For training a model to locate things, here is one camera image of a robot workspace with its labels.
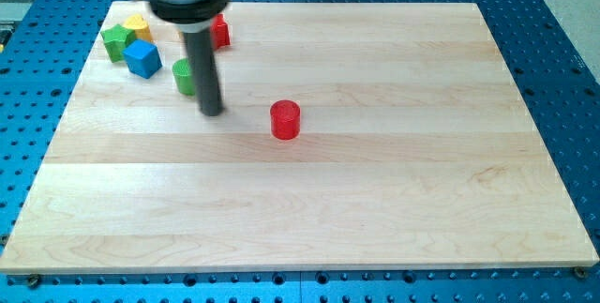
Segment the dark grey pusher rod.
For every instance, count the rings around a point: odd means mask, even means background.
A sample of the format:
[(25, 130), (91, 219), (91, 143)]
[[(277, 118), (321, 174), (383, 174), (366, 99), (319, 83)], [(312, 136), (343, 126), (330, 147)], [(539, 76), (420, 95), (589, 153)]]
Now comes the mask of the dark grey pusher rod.
[(211, 33), (184, 33), (183, 38), (199, 110), (206, 116), (218, 116), (224, 107)]

